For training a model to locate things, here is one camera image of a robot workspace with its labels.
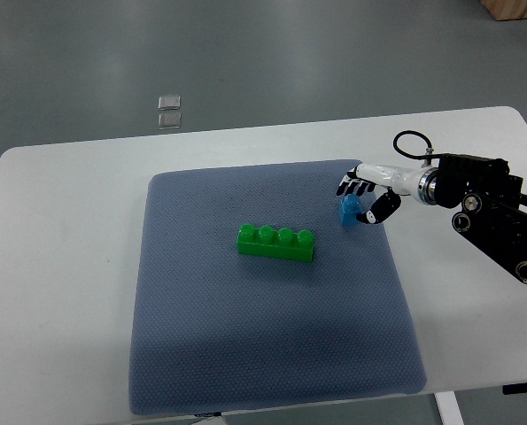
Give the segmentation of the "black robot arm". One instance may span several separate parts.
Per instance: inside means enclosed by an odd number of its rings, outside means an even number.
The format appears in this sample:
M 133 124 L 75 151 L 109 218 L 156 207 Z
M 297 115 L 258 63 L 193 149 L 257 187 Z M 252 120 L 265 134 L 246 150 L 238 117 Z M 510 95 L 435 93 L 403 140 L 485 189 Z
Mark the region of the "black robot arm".
M 451 153 L 437 154 L 437 171 L 424 187 L 429 200 L 459 206 L 453 229 L 527 285 L 527 195 L 523 178 L 508 162 Z

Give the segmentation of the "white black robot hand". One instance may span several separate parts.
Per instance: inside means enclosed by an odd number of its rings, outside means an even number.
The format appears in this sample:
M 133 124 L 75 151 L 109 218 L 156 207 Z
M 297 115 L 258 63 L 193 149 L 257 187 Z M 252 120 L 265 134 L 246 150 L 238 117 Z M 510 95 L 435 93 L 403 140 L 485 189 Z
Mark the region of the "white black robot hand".
M 424 205 L 434 205 L 436 201 L 430 193 L 430 185 L 436 180 L 436 175 L 437 168 L 432 166 L 413 170 L 360 163 L 344 175 L 338 185 L 337 195 L 361 197 L 376 187 L 386 189 L 367 211 L 356 215 L 356 220 L 361 223 L 378 224 L 400 208 L 402 197 L 411 197 Z

